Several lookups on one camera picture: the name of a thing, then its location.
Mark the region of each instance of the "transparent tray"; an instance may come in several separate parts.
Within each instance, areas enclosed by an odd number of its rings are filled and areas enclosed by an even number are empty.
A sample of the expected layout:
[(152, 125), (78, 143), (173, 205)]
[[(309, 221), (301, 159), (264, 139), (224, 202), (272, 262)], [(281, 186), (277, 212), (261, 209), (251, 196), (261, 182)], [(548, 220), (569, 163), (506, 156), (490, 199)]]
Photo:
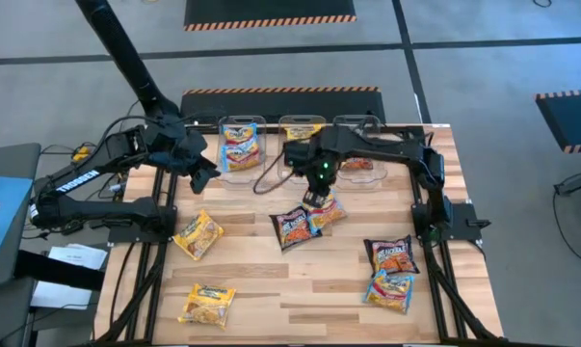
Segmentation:
[[(322, 116), (309, 116), (309, 115), (291, 115), (291, 116), (283, 116), (279, 119), (279, 135), (278, 140), (278, 148), (279, 152), (283, 150), (283, 143), (288, 140), (287, 136), (287, 128), (300, 128), (308, 131), (309, 129), (313, 128), (314, 125), (316, 126), (326, 126), (327, 120)], [(284, 179), (289, 174), (292, 173), (292, 168), (287, 167), (283, 164), (283, 160), (279, 160), (277, 162), (277, 176), (279, 179)], [(282, 187), (285, 189), (298, 189), (298, 190), (305, 190), (307, 189), (307, 180), (305, 177), (292, 177), (285, 182)]]
[[(355, 130), (362, 127), (362, 135), (368, 138), (380, 137), (380, 128), (383, 126), (380, 120), (374, 116), (337, 116), (332, 120), (333, 125), (349, 126)], [(352, 190), (373, 190), (377, 188), (380, 182), (386, 177), (388, 171), (381, 161), (371, 160), (373, 169), (364, 170), (344, 170), (344, 164), (337, 172), (337, 181), (335, 188), (338, 191), (352, 191)]]
[[(267, 136), (266, 136), (266, 121), (261, 116), (229, 116), (224, 117), (219, 122), (220, 126), (220, 136), (218, 143), (218, 152), (216, 164), (218, 165), (218, 170), (222, 173), (217, 179), (219, 179), (226, 189), (251, 189), (255, 181), (264, 174), (264, 170), (267, 166)], [(229, 171), (224, 167), (224, 159), (222, 156), (222, 148), (224, 146), (236, 146), (235, 144), (229, 144), (227, 142), (224, 131), (227, 129), (239, 130), (247, 126), (254, 126), (256, 129), (256, 141), (258, 144), (258, 164), (248, 169)]]

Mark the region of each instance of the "concrete floor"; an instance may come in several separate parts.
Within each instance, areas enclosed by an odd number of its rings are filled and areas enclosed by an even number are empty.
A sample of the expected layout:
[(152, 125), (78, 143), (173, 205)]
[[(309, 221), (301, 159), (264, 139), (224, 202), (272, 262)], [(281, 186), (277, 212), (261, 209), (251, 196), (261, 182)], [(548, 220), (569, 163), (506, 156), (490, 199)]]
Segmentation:
[[(355, 0), (357, 23), (206, 33), (182, 31), (185, 0), (111, 3), (141, 52), (401, 42), (389, 0)], [(581, 0), (553, 3), (542, 9), (531, 0), (402, 0), (415, 42), (581, 37)], [(0, 58), (103, 53), (72, 2), (0, 1)], [(559, 150), (532, 98), (581, 89), (581, 44), (430, 49), (414, 55), (432, 120), (453, 125), (470, 196), (479, 216), (493, 221), (484, 232), (485, 249), (506, 336), (581, 346), (581, 262), (562, 242), (551, 210), (552, 185), (581, 172), (581, 154)], [(388, 121), (419, 121), (402, 50), (146, 65), (177, 103), (189, 88), (373, 85), (383, 89)], [(75, 147), (96, 141), (134, 100), (112, 63), (0, 66), (0, 146)], [(65, 158), (44, 156), (39, 175), (64, 163)], [(581, 252), (581, 192), (558, 200), (558, 206), (565, 233)], [(26, 242), (23, 248), (38, 252), (105, 238), (104, 231), (83, 231)], [(83, 342), (90, 331), (78, 326), (46, 332), (39, 345)]]

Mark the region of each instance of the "orange and black striped edge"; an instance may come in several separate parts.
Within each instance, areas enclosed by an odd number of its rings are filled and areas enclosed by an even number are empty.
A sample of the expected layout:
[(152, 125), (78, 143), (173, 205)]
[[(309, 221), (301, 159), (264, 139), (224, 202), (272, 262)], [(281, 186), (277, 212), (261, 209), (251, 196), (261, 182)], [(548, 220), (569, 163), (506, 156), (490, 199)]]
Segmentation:
[(185, 31), (205, 31), (205, 30), (223, 30), (223, 29), (263, 28), (285, 25), (347, 23), (354, 21), (357, 21), (357, 17), (355, 15), (340, 14), (340, 15), (319, 15), (319, 16), (279, 18), (279, 19), (239, 20), (217, 23), (199, 23), (186, 25), (184, 29)]
[(380, 92), (380, 87), (278, 87), (278, 88), (218, 88), (192, 89), (187, 94), (204, 93), (325, 93), (325, 92)]
[[(577, 91), (565, 91), (557, 93), (538, 93), (534, 95), (535, 100), (556, 98), (556, 97), (567, 97), (567, 96), (578, 96), (581, 95), (581, 90)], [(581, 145), (568, 145), (563, 148), (564, 153), (581, 153)]]

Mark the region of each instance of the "wooden table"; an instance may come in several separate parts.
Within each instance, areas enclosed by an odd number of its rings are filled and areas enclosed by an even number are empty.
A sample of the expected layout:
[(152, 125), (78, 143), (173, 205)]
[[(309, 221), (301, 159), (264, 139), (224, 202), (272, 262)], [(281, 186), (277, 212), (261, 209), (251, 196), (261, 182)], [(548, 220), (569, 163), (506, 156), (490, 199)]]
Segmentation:
[[(435, 133), (433, 146), (445, 158), (445, 193), (453, 202), (468, 199), (451, 128), (424, 126), (426, 132)], [(206, 137), (209, 148), (203, 154), (215, 158), (217, 136)], [(275, 156), (277, 135), (268, 135), (267, 158), (272, 160)], [(303, 191), (282, 187), (266, 196), (256, 196), (251, 189), (230, 191), (221, 182), (211, 181), (197, 196), (190, 190), (189, 178), (179, 178), (175, 198), (179, 212), (176, 230), (185, 227), (204, 208), (224, 228), (225, 234), (199, 262), (174, 244), (169, 245), (153, 343), (437, 342), (427, 269), (416, 239), (412, 245), (421, 274), (415, 277), (408, 314), (361, 302), (372, 274), (362, 240), (393, 240), (414, 234), (409, 170), (406, 166), (388, 163), (386, 168), (388, 175), (377, 190), (338, 192), (349, 213), (347, 219), (325, 228), (324, 237), (286, 254), (279, 250), (268, 215), (296, 207)], [(149, 196), (154, 174), (151, 167), (133, 170), (125, 199)], [(271, 178), (277, 179), (276, 170), (272, 170)], [(463, 299), (489, 330), (502, 334), (483, 256), (465, 241), (451, 241), (449, 247)], [(108, 329), (110, 304), (126, 250), (126, 245), (117, 246), (110, 253), (95, 317), (97, 332)], [(120, 284), (115, 318), (132, 295), (138, 254), (137, 245)], [(176, 317), (181, 314), (196, 282), (237, 289), (225, 331), (177, 322)], [(441, 293), (448, 331), (455, 335), (450, 302)], [(148, 298), (145, 298), (136, 337), (144, 333), (147, 308)]]

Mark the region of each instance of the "ramen packet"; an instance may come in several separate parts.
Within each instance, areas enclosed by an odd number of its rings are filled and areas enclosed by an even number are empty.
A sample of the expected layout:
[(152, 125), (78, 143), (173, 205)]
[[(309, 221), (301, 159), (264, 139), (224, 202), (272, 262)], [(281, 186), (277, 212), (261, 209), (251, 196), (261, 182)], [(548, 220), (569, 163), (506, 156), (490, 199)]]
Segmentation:
[(269, 217), (275, 227), (277, 240), (282, 251), (314, 237), (322, 236), (320, 230), (312, 231), (309, 229), (307, 211), (300, 206), (288, 213), (270, 215)]
[(341, 171), (373, 170), (374, 163), (367, 158), (350, 158), (341, 164)]
[(193, 260), (200, 260), (204, 253), (224, 234), (224, 230), (204, 210), (172, 239)]
[(310, 126), (297, 126), (297, 127), (287, 127), (286, 130), (286, 140), (305, 140), (311, 137), (311, 135), (317, 133), (322, 129), (323, 124), (313, 124)]
[(413, 286), (413, 276), (390, 276), (385, 270), (381, 270), (369, 284), (363, 302), (406, 314), (412, 298)]
[(235, 289), (194, 284), (194, 288), (183, 307), (183, 314), (178, 317), (178, 321), (180, 323), (211, 324), (225, 329), (228, 309), (232, 304), (235, 292)]
[(408, 235), (395, 241), (363, 240), (374, 274), (408, 272), (419, 274), (412, 255), (412, 238)]
[(239, 129), (224, 126), (222, 130), (224, 132), (226, 145), (239, 145), (253, 138), (257, 138), (256, 123), (251, 123)]
[(257, 137), (240, 145), (222, 146), (222, 170), (226, 173), (253, 168), (260, 164)]
[(348, 214), (341, 202), (335, 197), (333, 190), (322, 204), (322, 207), (310, 206), (303, 202), (303, 208), (308, 212), (309, 227), (311, 232), (320, 230), (333, 222), (346, 218)]

